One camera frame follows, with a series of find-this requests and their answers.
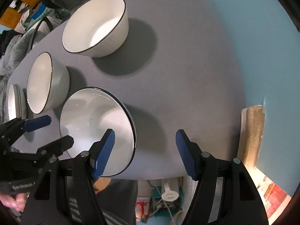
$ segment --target white bowl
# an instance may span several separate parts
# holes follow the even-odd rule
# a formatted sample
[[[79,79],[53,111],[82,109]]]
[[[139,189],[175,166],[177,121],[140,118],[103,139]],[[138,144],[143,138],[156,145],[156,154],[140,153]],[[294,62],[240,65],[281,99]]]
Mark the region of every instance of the white bowl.
[[[17,87],[19,93],[19,103],[20,103],[20,116],[22,119],[27,118],[27,107],[26,107],[26,99],[23,90],[20,89],[20,86],[14,84]]]
[[[32,65],[27,82],[27,101],[35,114],[60,106],[70,86],[68,69],[48,52],[40,54]]]
[[[65,103],[60,117],[61,136],[70,135],[73,158],[100,141],[108,128],[115,131],[115,144],[102,176],[124,171],[132,161],[136,135],[133,120],[125,106],[111,93],[99,88],[84,88]]]
[[[20,105],[18,92],[14,84],[9,86],[7,97],[8,119],[12,120],[20,117]]]
[[[91,0],[67,22],[62,44],[67,52],[89,57],[113,53],[128,35],[128,15],[124,0]]]

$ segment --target gray table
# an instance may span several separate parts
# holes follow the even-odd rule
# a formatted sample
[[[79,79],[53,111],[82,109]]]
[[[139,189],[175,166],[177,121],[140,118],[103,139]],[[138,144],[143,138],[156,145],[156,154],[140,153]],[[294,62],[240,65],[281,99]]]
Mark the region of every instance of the gray table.
[[[175,145],[181,128],[216,158],[235,157],[245,97],[233,48],[210,5],[205,0],[125,1],[129,34],[116,52],[105,58],[67,53],[61,42],[64,23],[24,58],[8,83],[26,93],[29,70],[47,51],[69,70],[68,97],[97,86],[119,98],[135,121],[137,148],[131,165],[116,178],[185,175]],[[15,146],[33,153],[58,139],[61,110],[47,112],[51,125],[21,137]],[[34,116],[30,109],[28,116]]]

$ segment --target tabletop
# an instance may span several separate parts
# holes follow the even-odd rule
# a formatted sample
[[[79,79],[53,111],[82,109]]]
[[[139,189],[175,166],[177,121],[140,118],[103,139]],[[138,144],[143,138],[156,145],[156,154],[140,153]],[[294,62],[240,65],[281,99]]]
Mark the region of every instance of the tabletop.
[[[63,23],[28,53],[8,85],[17,83],[26,95],[34,60],[49,52],[69,70],[67,98],[87,86],[115,95],[130,111],[137,135],[132,163],[115,178],[186,175],[175,145],[178,129],[216,158],[234,158],[245,96],[239,63],[212,5],[205,0],[125,1],[129,34],[116,52],[104,58],[66,52]],[[38,116],[27,108],[30,119]],[[14,147],[35,153],[60,138],[61,110],[62,106],[44,113],[52,123],[26,133]]]

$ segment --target screw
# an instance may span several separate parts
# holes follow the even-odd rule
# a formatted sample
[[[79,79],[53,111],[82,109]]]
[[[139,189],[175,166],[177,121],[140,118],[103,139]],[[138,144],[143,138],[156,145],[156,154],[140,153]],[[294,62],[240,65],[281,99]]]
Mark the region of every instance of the screw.
[[[56,160],[57,160],[56,157],[51,157],[51,158],[49,159],[49,162],[53,163],[53,162],[56,162]]]
[[[240,164],[240,163],[241,163],[241,160],[238,159],[238,158],[234,158],[234,159],[233,159],[233,162],[236,163],[236,164]]]
[[[82,156],[82,157],[87,157],[88,155],[89,155],[88,151],[83,151],[80,153],[80,156]]]
[[[201,153],[201,156],[203,156],[203,157],[209,157],[210,156],[210,154],[208,153],[208,152],[206,152],[206,151],[204,151],[204,152],[202,152]]]

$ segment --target hand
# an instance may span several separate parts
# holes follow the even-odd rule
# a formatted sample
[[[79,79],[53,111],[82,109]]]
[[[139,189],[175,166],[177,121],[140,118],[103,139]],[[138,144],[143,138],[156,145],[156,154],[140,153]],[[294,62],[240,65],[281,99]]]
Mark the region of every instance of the hand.
[[[18,212],[23,212],[27,201],[27,195],[26,193],[19,193],[15,198],[13,198],[10,195],[5,195],[0,192],[0,201],[4,206],[14,208]]]

